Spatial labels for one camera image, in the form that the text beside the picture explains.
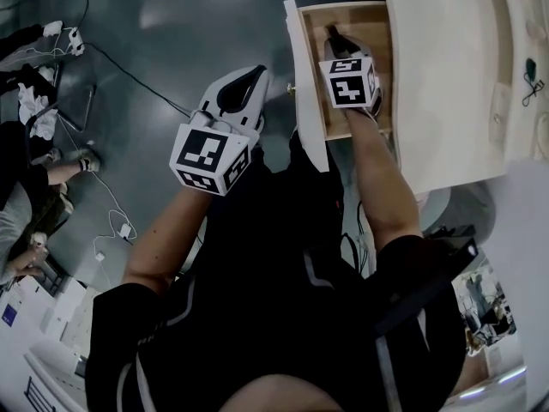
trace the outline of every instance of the open drawer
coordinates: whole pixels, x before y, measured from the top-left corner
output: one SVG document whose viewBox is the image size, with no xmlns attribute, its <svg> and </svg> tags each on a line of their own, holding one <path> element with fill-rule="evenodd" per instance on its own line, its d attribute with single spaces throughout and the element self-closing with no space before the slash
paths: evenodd
<svg viewBox="0 0 549 412">
<path fill-rule="evenodd" d="M 335 3 L 298 8 L 284 2 L 295 63 L 295 96 L 299 138 L 320 172 L 329 170 L 325 141 L 351 136 L 343 112 L 332 107 L 320 70 L 324 61 L 326 27 L 358 39 L 371 48 L 382 84 L 383 105 L 378 121 L 386 135 L 392 131 L 393 47 L 385 2 Z"/>
</svg>

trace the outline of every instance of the hand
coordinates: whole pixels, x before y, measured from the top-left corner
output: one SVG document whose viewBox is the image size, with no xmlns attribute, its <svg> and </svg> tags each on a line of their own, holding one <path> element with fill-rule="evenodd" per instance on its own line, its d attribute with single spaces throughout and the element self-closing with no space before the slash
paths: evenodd
<svg viewBox="0 0 549 412">
<path fill-rule="evenodd" d="M 19 270 L 15 273 L 15 277 L 20 276 L 45 277 L 45 273 L 40 267 L 26 267 L 25 269 Z"/>
<path fill-rule="evenodd" d="M 43 245 L 31 245 L 28 252 L 32 258 L 31 263 L 44 261 L 50 253 Z"/>
</svg>

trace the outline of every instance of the black shorts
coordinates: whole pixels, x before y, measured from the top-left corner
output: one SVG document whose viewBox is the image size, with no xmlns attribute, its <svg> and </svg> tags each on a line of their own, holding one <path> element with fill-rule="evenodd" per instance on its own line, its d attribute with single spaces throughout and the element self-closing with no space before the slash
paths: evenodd
<svg viewBox="0 0 549 412">
<path fill-rule="evenodd" d="M 48 172 L 42 165 L 36 165 L 27 169 L 20 177 L 19 183 L 28 195 L 33 205 L 33 211 L 38 210 L 49 186 Z"/>
<path fill-rule="evenodd" d="M 27 167 L 25 126 L 21 122 L 7 122 L 0 126 L 0 209 L 13 190 L 21 183 L 36 210 L 48 188 L 48 174 L 41 165 Z"/>
</svg>

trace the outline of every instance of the charger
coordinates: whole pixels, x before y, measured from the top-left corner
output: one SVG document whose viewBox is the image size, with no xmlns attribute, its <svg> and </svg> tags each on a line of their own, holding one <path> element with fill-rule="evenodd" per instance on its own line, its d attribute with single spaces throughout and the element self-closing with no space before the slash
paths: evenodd
<svg viewBox="0 0 549 412">
<path fill-rule="evenodd" d="M 120 235 L 124 239 L 128 239 L 131 233 L 131 227 L 128 223 L 124 223 L 122 225 L 122 228 L 120 229 L 120 232 L 118 232 L 118 235 Z"/>
</svg>

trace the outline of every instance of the concrete floor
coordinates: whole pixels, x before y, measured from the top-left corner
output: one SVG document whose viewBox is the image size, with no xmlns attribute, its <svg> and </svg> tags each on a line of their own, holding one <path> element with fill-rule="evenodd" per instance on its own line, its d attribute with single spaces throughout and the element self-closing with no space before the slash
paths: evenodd
<svg viewBox="0 0 549 412">
<path fill-rule="evenodd" d="M 272 81 L 262 142 L 267 164 L 279 171 L 288 163 L 287 139 L 295 126 L 294 101 L 286 94 L 286 85 L 294 76 L 283 1 L 90 0 L 81 34 L 84 41 L 103 48 L 125 69 L 188 109 L 196 107 L 213 80 L 248 65 L 266 65 Z M 297 0 L 303 6 L 341 1 L 349 0 Z M 27 0 L 12 18 L 0 21 L 0 30 L 54 20 L 74 26 L 85 3 Z M 73 137 L 79 145 L 94 141 L 93 148 L 104 161 L 101 178 L 142 233 L 180 188 L 168 160 L 175 133 L 186 118 L 132 82 L 91 47 L 64 73 L 64 86 L 77 82 L 95 82 L 98 91 L 87 131 L 73 133 Z M 78 118 L 83 107 L 73 102 L 64 110 Z M 60 126 L 54 142 L 65 151 L 70 149 Z M 332 149 L 344 183 L 350 185 L 350 142 L 336 142 Z M 76 279 L 107 289 L 92 241 L 96 235 L 110 232 L 107 213 L 114 203 L 91 175 L 71 180 L 69 187 L 76 211 L 52 237 L 51 252 Z M 356 233 L 354 206 L 355 200 L 347 204 L 347 219 Z M 115 228 L 123 221 L 116 216 L 113 220 Z M 129 248 L 121 239 L 98 240 L 113 284 L 121 278 Z"/>
</svg>

